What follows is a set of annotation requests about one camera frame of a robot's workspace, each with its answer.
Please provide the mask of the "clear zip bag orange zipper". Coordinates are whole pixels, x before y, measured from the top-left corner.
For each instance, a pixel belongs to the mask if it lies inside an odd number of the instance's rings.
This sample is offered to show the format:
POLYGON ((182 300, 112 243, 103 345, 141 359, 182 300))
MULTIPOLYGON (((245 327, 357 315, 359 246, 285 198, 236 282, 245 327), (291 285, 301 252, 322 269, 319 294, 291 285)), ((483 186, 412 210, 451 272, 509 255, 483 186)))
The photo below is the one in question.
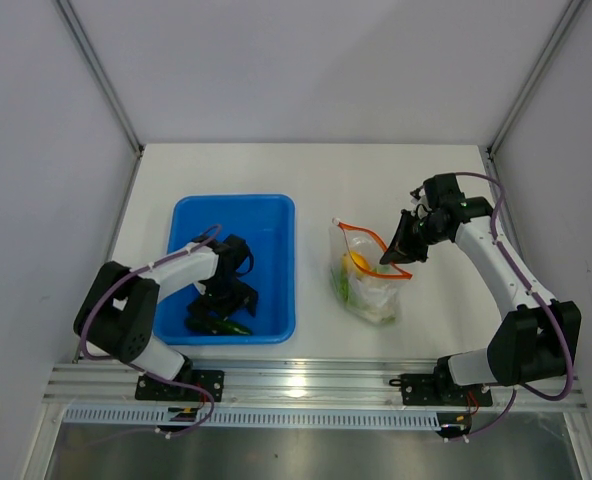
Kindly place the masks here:
POLYGON ((329 239, 331 282, 341 305, 374 325, 395 322, 400 290, 412 274, 380 263, 387 246, 373 230, 334 218, 329 239))

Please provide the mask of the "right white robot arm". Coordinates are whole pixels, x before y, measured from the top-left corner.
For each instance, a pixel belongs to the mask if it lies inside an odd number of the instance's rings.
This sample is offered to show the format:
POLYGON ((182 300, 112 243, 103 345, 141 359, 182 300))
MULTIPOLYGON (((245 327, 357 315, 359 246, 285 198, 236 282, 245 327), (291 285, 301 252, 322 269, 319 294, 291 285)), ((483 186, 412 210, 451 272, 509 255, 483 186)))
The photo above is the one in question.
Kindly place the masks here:
POLYGON ((401 212, 380 259, 383 265, 424 263, 431 246, 449 241, 476 268, 498 308, 501 324, 486 348, 437 362, 434 395, 451 404, 469 386, 520 386, 546 401, 561 401, 574 384, 581 312, 545 288, 506 240, 498 224, 504 200, 466 196, 460 176, 437 174, 412 191, 415 208, 401 212))

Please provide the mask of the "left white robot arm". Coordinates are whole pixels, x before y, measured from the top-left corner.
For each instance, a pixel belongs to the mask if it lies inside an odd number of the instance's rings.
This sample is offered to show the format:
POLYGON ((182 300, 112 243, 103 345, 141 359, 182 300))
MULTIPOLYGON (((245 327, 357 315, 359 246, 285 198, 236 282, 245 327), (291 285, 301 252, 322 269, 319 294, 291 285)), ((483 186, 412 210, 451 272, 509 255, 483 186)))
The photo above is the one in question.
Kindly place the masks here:
POLYGON ((204 335, 249 336, 251 330, 232 317, 241 310, 255 315, 259 301, 242 280, 255 264, 250 247, 236 235, 218 240, 218 230, 213 226, 139 268, 103 264, 73 325, 83 357, 119 361, 156 381, 168 398, 185 398, 193 387, 193 364, 154 334, 159 304, 192 286, 198 296, 187 307, 191 328, 204 335))

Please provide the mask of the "yellow orange mango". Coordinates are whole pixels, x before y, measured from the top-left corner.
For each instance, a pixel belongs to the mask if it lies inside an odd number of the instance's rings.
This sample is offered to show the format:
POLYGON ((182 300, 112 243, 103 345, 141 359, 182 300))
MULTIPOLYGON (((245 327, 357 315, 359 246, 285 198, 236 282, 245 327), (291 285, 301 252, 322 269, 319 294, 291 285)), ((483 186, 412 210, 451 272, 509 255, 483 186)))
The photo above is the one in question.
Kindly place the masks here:
POLYGON ((353 250, 342 255, 341 266, 347 274, 354 273, 357 276, 371 271, 369 262, 360 253, 353 250))

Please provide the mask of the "green grape bunch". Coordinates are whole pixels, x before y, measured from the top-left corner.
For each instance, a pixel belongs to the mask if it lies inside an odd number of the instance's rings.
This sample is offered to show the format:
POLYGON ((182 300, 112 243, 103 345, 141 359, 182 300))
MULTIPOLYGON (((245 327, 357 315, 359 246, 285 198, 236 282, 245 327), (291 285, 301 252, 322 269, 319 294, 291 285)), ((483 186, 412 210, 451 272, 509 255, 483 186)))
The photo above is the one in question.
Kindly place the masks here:
POLYGON ((347 307, 358 307, 359 295, 353 283, 361 280, 363 273, 356 270, 331 269, 330 275, 337 298, 347 307))

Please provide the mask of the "dark green cucumber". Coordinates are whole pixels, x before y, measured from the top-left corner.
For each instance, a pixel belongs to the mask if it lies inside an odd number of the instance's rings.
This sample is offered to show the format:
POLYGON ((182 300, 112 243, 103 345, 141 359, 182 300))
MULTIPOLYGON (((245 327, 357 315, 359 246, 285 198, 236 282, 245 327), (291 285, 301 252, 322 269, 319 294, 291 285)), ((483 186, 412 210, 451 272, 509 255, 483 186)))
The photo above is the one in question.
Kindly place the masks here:
POLYGON ((251 336, 253 332, 236 322, 220 320, 215 317, 207 319, 198 319, 194 317, 187 318, 185 326, 191 332, 200 335, 209 336, 251 336))

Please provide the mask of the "white cauliflower with leaves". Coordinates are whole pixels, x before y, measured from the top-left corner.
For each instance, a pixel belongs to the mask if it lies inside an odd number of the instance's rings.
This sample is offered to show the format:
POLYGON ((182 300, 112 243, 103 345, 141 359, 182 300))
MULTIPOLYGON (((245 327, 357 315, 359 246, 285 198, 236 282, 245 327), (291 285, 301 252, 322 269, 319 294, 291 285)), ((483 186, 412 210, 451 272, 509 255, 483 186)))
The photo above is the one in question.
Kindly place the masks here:
POLYGON ((364 275, 353 286, 359 295, 359 306, 346 306, 352 313, 375 325, 395 321, 397 290, 392 285, 382 279, 364 275))

